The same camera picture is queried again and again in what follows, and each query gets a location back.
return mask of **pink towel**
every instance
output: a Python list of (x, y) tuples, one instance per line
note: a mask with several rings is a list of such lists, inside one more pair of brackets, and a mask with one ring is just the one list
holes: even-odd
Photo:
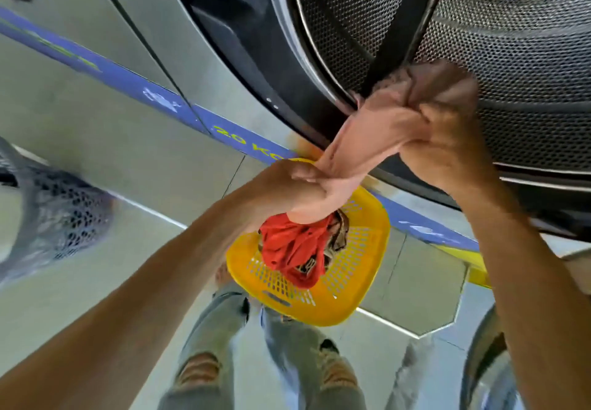
[(345, 121), (315, 166), (329, 179), (327, 197), (287, 213), (292, 222), (314, 223), (336, 211), (368, 172), (411, 140), (428, 140), (429, 123), (418, 111), (425, 102), (440, 102), (473, 111), (478, 86), (474, 78), (445, 60), (400, 68), (375, 85), (358, 111)]

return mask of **yellow plastic basket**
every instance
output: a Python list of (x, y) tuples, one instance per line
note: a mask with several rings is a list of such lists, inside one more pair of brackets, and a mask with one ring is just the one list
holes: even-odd
[(388, 243), (390, 222), (382, 204), (362, 187), (342, 208), (349, 217), (347, 246), (309, 290), (294, 287), (262, 262), (258, 234), (241, 235), (226, 253), (234, 280), (264, 305), (315, 326), (332, 326), (349, 317), (378, 272)]

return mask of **washing machine drum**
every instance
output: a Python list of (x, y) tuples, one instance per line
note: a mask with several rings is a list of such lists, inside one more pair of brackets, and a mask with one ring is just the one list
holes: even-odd
[[(359, 90), (402, 0), (297, 0), (308, 46)], [(407, 61), (476, 75), (499, 165), (591, 174), (591, 0), (436, 0)]]

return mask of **light blue jeans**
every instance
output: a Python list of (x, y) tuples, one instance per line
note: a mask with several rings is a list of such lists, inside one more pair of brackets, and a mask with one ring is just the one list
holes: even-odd
[[(179, 369), (159, 410), (232, 410), (232, 340), (246, 324), (246, 292), (231, 282), (203, 311), (181, 352)], [(261, 325), (271, 358), (292, 410), (364, 410), (365, 399), (351, 365), (321, 331), (263, 308)], [(203, 380), (192, 359), (208, 354), (217, 374)], [(261, 397), (261, 408), (270, 408)]]

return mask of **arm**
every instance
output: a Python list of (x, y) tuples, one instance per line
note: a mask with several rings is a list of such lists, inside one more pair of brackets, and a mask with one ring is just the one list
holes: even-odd
[(226, 249), (267, 217), (323, 197), (315, 175), (312, 165), (280, 161), (215, 203), (1, 377), (2, 408), (127, 410)]
[(528, 409), (591, 408), (591, 303), (499, 180), (476, 120), (443, 106), (421, 111), (431, 141), (401, 156), (472, 225)]

